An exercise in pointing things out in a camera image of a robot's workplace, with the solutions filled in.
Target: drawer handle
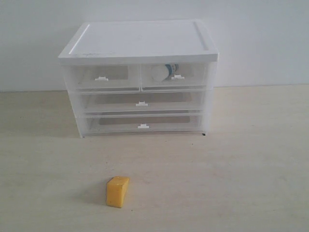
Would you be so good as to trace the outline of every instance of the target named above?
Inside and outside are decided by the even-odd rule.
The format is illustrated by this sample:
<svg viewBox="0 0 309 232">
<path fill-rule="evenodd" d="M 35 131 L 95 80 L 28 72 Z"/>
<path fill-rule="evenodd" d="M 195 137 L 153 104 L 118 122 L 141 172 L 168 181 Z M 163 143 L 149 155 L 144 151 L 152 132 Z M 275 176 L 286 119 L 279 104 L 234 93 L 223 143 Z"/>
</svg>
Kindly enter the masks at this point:
<svg viewBox="0 0 309 232">
<path fill-rule="evenodd" d="M 140 124 L 139 126 L 137 126 L 138 129 L 148 129 L 149 126 L 147 126 L 147 124 Z"/>
<path fill-rule="evenodd" d="M 106 76 L 99 76 L 95 81 L 108 81 L 108 78 L 106 78 Z"/>
<path fill-rule="evenodd" d="M 175 74 L 174 76 L 172 76 L 172 80 L 184 80 L 184 76 Z"/>
<path fill-rule="evenodd" d="M 139 103 L 135 104 L 136 106 L 148 106 L 148 103 L 145 103 L 143 101 L 139 101 Z"/>
</svg>

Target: white storage cabinet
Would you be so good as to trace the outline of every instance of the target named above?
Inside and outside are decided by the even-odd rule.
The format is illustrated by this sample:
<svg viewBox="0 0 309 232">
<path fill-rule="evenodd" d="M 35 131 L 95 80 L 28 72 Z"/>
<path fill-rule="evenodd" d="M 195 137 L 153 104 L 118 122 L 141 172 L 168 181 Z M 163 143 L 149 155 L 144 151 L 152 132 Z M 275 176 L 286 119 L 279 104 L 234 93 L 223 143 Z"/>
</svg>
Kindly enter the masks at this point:
<svg viewBox="0 0 309 232">
<path fill-rule="evenodd" d="M 80 136 L 207 133 L 218 55 L 200 20 L 84 23 L 59 55 Z"/>
</svg>

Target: wooden table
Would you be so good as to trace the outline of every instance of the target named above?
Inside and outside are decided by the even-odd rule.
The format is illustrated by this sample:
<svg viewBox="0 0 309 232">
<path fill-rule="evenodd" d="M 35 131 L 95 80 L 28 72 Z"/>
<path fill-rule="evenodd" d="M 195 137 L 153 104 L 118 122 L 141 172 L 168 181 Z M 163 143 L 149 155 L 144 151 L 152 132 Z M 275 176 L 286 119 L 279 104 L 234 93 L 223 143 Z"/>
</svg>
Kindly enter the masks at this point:
<svg viewBox="0 0 309 232">
<path fill-rule="evenodd" d="M 0 94 L 0 231 L 308 230 L 309 86 L 217 88 L 208 136 L 80 139 L 66 92 Z"/>
</svg>

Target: yellow sponge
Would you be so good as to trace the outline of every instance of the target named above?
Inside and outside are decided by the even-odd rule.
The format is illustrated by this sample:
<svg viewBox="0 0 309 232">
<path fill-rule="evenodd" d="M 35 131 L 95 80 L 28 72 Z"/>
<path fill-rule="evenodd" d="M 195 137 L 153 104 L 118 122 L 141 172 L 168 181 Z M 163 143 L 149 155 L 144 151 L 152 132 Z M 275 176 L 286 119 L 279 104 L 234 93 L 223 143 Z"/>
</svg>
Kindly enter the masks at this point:
<svg viewBox="0 0 309 232">
<path fill-rule="evenodd" d="M 121 208 L 124 203 L 129 177 L 115 176 L 106 184 L 106 204 Z"/>
</svg>

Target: white wall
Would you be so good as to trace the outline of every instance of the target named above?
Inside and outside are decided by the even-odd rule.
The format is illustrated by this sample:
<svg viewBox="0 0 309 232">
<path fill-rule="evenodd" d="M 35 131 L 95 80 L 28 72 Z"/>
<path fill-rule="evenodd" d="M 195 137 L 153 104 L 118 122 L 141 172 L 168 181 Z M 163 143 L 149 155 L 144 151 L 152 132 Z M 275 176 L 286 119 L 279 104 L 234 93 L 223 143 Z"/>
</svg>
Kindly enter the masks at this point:
<svg viewBox="0 0 309 232">
<path fill-rule="evenodd" d="M 0 91 L 65 89 L 57 56 L 84 21 L 203 18 L 217 86 L 309 83 L 307 0 L 0 0 Z"/>
</svg>

